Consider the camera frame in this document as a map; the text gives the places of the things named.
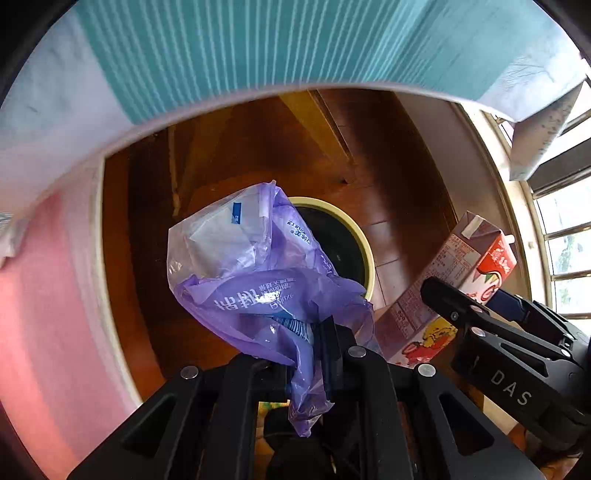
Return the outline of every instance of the wooden floor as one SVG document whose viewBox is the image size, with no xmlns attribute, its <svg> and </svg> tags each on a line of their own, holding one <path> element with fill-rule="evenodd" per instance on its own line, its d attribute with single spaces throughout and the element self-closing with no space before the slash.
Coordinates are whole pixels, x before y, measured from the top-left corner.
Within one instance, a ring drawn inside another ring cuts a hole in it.
<svg viewBox="0 0 591 480">
<path fill-rule="evenodd" d="M 392 93 L 335 89 L 321 94 L 353 155 L 355 182 L 344 184 L 338 165 L 278 98 L 257 100 L 233 109 L 188 213 L 273 179 L 288 196 L 317 197 L 338 206 L 361 226 L 373 250 L 378 281 L 372 302 L 379 316 L 445 240 L 455 225 L 453 209 L 428 150 Z M 189 142 L 190 132 L 178 125 L 177 142 Z M 172 217 L 167 131 L 133 145 L 125 158 L 133 277 L 161 371 L 168 378 L 187 364 L 224 364 L 236 351 L 194 320 L 168 289 L 167 234 L 177 220 Z"/>
</svg>

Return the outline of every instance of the metal screw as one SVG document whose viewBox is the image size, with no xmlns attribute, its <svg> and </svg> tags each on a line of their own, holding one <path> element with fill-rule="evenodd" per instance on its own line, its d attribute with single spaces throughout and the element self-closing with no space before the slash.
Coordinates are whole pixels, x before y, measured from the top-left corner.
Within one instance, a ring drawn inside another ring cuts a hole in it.
<svg viewBox="0 0 591 480">
<path fill-rule="evenodd" d="M 474 335 L 478 335 L 479 337 L 485 337 L 485 336 L 486 336 L 486 333 L 485 333 L 485 331 L 484 331 L 484 330 L 482 330 L 481 328 L 478 328 L 478 327 L 472 327 L 470 330 L 472 331 L 472 333 L 473 333 Z"/>
<path fill-rule="evenodd" d="M 350 346 L 347 352 L 354 358 L 363 358 L 367 354 L 365 348 L 359 345 Z"/>
<path fill-rule="evenodd" d="M 199 375 L 199 369 L 195 365 L 188 365 L 181 370 L 181 377 L 191 380 Z"/>
<path fill-rule="evenodd" d="M 417 368 L 417 371 L 424 377 L 432 377 L 436 372 L 435 367 L 431 364 L 420 364 Z"/>
</svg>

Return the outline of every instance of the purple plastic bag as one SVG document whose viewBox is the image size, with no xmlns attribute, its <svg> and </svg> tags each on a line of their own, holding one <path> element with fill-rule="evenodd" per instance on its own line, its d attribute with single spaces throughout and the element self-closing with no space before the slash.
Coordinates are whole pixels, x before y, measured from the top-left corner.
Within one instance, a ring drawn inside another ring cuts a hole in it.
<svg viewBox="0 0 591 480">
<path fill-rule="evenodd" d="M 309 436 L 330 403 L 311 324 L 333 316 L 377 350 L 365 289 L 339 277 L 275 182 L 200 210 L 169 230 L 168 283 L 201 324 L 240 351 L 295 366 L 290 421 Z"/>
</svg>

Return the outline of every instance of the window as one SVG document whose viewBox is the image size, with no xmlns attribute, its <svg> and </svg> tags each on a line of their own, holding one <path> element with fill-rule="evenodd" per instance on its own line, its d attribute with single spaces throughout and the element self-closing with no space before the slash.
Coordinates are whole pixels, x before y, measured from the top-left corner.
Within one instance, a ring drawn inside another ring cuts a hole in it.
<svg viewBox="0 0 591 480">
<path fill-rule="evenodd" d="M 554 309 L 571 320 L 591 319 L 591 176 L 537 197 L 535 205 Z M 579 328 L 590 330 L 591 320 Z"/>
</svg>

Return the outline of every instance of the red juice carton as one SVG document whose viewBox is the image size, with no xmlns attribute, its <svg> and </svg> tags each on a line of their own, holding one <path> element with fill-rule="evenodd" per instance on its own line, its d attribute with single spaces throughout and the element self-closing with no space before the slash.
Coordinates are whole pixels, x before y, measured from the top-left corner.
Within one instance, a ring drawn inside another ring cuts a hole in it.
<svg viewBox="0 0 591 480">
<path fill-rule="evenodd" d="M 426 278 L 440 278 L 484 304 L 516 265 L 503 231 L 466 212 L 431 263 L 375 323 L 384 358 L 412 368 L 431 360 L 456 336 L 457 329 L 421 300 Z"/>
</svg>

